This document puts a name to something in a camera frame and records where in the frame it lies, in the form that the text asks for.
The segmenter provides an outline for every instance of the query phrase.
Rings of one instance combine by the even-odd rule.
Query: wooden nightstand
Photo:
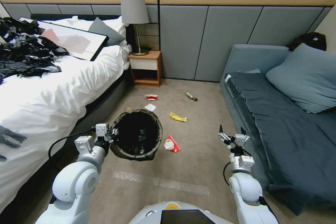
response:
[[[161,51],[149,51],[147,55],[129,56],[134,85],[160,86]]]

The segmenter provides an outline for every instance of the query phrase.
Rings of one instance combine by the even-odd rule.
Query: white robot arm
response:
[[[36,224],[88,223],[89,201],[97,185],[104,158],[113,141],[110,137],[106,137],[108,127],[108,124],[96,125],[96,141],[91,136],[81,136],[75,140],[79,152],[78,159],[75,163],[62,169],[56,176],[52,185],[54,199],[36,221]],[[109,136],[117,134],[118,132],[114,129],[112,132],[110,131]],[[261,202],[263,199],[259,182],[250,175],[251,166],[254,163],[253,158],[241,155],[243,153],[240,148],[249,137],[240,134],[228,137],[222,132],[218,135],[230,146],[231,154],[239,153],[240,155],[230,155],[233,176],[229,179],[229,185],[237,205],[239,223],[277,224],[276,218],[266,205],[252,206],[247,204],[248,202]],[[195,214],[197,220],[204,218],[208,221],[202,223],[232,224],[207,210],[183,202],[161,202],[146,206],[129,224],[166,224],[169,223],[169,220],[165,222],[164,216],[171,215],[171,210],[183,211],[183,214],[186,215]]]

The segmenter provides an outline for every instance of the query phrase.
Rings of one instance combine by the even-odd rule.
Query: wall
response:
[[[0,3],[0,18],[4,18],[4,17],[8,17],[9,14],[8,12],[5,10],[5,8],[3,7],[3,5]]]
[[[0,0],[31,13],[120,15],[120,0]],[[140,42],[162,51],[163,76],[218,82],[233,44],[286,45],[314,31],[336,0],[146,0]]]
[[[329,11],[315,31],[327,37],[327,51],[336,54],[336,6]]]

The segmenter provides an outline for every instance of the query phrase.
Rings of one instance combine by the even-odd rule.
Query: brass lamp base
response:
[[[148,54],[148,50],[146,49],[140,49],[135,51],[135,52],[132,52],[133,55],[136,55],[136,56],[142,56],[142,55],[147,55]]]

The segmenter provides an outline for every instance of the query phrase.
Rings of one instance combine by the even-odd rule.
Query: beige carpet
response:
[[[186,97],[186,92],[198,101]],[[147,101],[145,94],[157,94],[159,98]],[[89,223],[128,223],[144,206],[162,201],[191,203],[238,223],[236,205],[222,174],[229,150],[217,137],[220,124],[228,135],[236,130],[219,84],[164,79],[159,88],[131,87],[106,122],[111,125],[126,107],[141,109],[148,103],[157,107],[154,112],[162,124],[163,140],[171,135],[181,151],[167,151],[161,144],[154,160],[144,162],[120,159],[110,152],[90,201]],[[188,121],[174,121],[169,118],[170,112],[188,117]],[[70,153],[63,162],[74,160],[74,155],[75,152]],[[49,171],[43,181],[34,182],[40,187],[39,192],[20,192],[0,215],[1,219],[6,217],[8,223],[33,223],[50,200],[54,175],[54,171]],[[121,179],[125,175],[138,181]],[[156,182],[160,180],[177,186],[175,189],[159,186]],[[309,209],[295,216],[269,194],[265,193],[265,197],[281,224],[336,222],[336,214],[331,211]]]

